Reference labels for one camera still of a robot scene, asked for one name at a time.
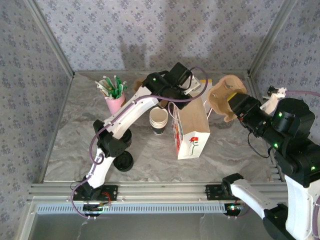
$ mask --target paper bag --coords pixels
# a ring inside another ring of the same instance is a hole
[[[173,108],[173,134],[178,159],[198,158],[210,135],[202,99],[191,101],[182,110]]]

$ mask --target gray marble surface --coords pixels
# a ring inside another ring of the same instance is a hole
[[[117,73],[127,81],[126,98],[133,95],[135,79],[145,77],[146,72]],[[76,73],[71,85],[55,144],[48,162],[44,181],[78,181],[88,173],[91,161],[88,148],[95,132],[93,122],[110,116],[103,95],[97,89],[95,80],[111,72]],[[209,74],[213,83],[223,76]],[[244,76],[239,76],[248,87]],[[132,145],[129,152],[134,166],[128,172],[120,172],[113,165],[106,175],[106,181],[150,181],[150,182],[208,182],[221,181],[233,173],[242,174],[252,182],[271,180],[270,159],[256,155],[247,144],[248,131],[238,121],[225,123],[223,116],[212,113],[209,117],[210,137],[199,158],[177,160],[172,119],[162,135],[155,135],[149,123],[149,111],[131,127]],[[267,153],[262,139],[251,139],[260,153]]]

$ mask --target pink cup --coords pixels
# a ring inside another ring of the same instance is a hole
[[[110,110],[110,113],[114,115],[116,112],[119,111],[119,109],[125,105],[126,103],[126,96],[123,93],[121,97],[117,99],[109,99],[106,96],[104,97],[106,104],[108,105],[108,108]]]

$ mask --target metal frame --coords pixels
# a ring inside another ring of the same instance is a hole
[[[55,127],[54,127],[54,131],[53,131],[53,134],[52,134],[52,138],[51,138],[51,141],[50,141],[50,144],[49,144],[49,148],[48,148],[48,151],[46,152],[46,155],[45,155],[43,168],[41,170],[41,174],[40,174],[40,177],[39,177],[39,180],[38,180],[39,183],[43,183],[43,181],[45,179],[45,175],[46,175],[46,171],[47,171],[47,168],[48,168],[49,159],[50,159],[50,156],[51,156],[51,153],[52,153],[52,149],[54,148],[54,145],[55,145],[55,141],[56,141],[56,137],[57,137],[57,134],[58,134],[60,122],[61,122],[62,116],[64,114],[64,111],[65,111],[66,103],[67,103],[67,100],[68,100],[69,92],[70,92],[71,85],[72,85],[73,81],[74,81],[74,78],[72,77],[72,79],[69,81],[68,87],[66,88],[66,91],[65,91],[65,94],[64,94],[64,98],[63,98],[63,102],[62,102],[62,106],[61,106],[61,109],[60,109],[60,112],[59,112],[59,116],[58,116],[58,119],[56,121],[56,124],[55,124]]]
[[[48,44],[52,48],[53,52],[55,53],[56,57],[58,58],[60,64],[62,65],[65,72],[68,74],[68,76],[71,78],[74,75],[74,72],[68,62],[68,59],[66,58],[64,52],[62,51],[61,47],[59,46],[59,43],[57,42],[57,39],[55,38],[54,34],[52,33],[49,25],[47,24],[44,15],[42,14],[38,4],[35,0],[24,0],[26,6],[29,8],[34,21],[38,24],[40,27],[43,35],[45,36],[46,40],[48,41]]]
[[[17,239],[28,239],[36,214],[76,214],[70,203],[72,182],[45,182],[33,184],[27,206],[17,231]],[[208,201],[206,185],[220,182],[109,182],[118,185],[117,201],[105,214],[160,214],[160,213],[225,213],[224,204],[234,201]],[[287,185],[252,183],[252,187],[273,201],[286,203]],[[80,210],[83,201],[75,203]]]
[[[285,24],[289,14],[298,0],[284,0],[273,23],[271,24],[268,33],[264,37],[258,52],[254,56],[252,63],[249,67],[250,77],[254,78],[258,73],[258,69],[265,60],[272,44],[274,43],[278,33]]]

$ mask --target floral wallpaper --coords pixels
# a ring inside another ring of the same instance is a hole
[[[14,238],[69,79],[23,0],[0,2],[0,239]]]
[[[36,0],[74,71],[245,70],[283,0]]]
[[[260,92],[265,93],[273,85],[319,93],[319,46],[320,1],[298,1],[255,78]],[[303,99],[314,112],[316,119],[310,138],[320,144],[320,98],[305,94],[290,94],[288,97]]]

